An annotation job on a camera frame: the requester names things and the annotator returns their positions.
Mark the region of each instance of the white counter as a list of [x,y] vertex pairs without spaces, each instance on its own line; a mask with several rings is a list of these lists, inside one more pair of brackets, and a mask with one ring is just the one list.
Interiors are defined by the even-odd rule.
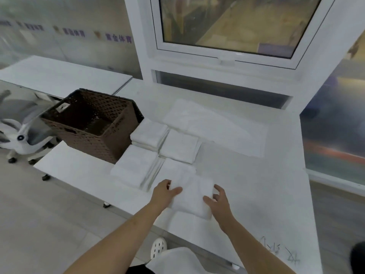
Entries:
[[[267,124],[263,159],[203,143],[194,166],[198,175],[210,177],[226,189],[234,216],[250,233],[259,240],[265,237],[262,242],[271,248],[274,243],[276,247],[280,244],[277,256],[296,273],[322,273],[298,115],[160,84],[146,86],[135,79],[117,95],[134,99],[143,115],[152,120],[161,121],[174,101],[184,98]],[[60,143],[35,167],[131,214],[150,200],[150,194],[124,186],[111,177],[112,164],[65,143]],[[155,225],[242,266],[214,219],[205,221],[166,209]],[[286,248],[300,261],[289,261]]]
[[0,80],[65,98],[79,88],[115,94],[132,76],[31,56],[0,70]]

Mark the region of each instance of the brown woven basket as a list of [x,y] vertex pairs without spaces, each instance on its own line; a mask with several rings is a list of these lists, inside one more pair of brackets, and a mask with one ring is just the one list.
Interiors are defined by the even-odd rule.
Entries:
[[41,119],[68,146],[114,164],[144,117],[133,100],[80,88]]

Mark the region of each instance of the hand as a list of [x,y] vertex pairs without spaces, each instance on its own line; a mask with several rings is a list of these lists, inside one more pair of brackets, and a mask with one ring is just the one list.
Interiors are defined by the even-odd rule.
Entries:
[[227,233],[227,227],[232,224],[235,218],[231,212],[225,190],[217,184],[214,185],[214,188],[219,191],[219,194],[213,194],[213,199],[204,196],[203,200],[212,210],[212,214],[222,231]]
[[161,213],[171,203],[172,199],[183,191],[182,187],[169,190],[171,180],[163,180],[154,189],[150,204]]

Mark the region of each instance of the gray tile floor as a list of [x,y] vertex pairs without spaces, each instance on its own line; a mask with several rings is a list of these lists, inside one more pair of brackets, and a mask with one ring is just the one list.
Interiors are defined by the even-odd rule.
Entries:
[[[0,150],[0,273],[62,273],[130,217],[103,209],[102,200],[61,181],[43,182],[25,160],[8,164],[6,153]],[[324,273],[350,273],[351,246],[365,240],[365,200],[315,183],[312,194]],[[207,271],[234,273],[225,260],[157,227],[132,265],[149,261],[151,245],[161,235],[170,248],[191,248]]]

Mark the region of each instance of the white crocs shoe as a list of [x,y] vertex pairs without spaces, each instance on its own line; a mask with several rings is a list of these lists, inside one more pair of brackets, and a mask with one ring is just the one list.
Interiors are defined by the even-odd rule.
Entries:
[[159,237],[156,239],[152,245],[151,249],[151,259],[156,258],[163,251],[167,250],[167,243],[163,237]]

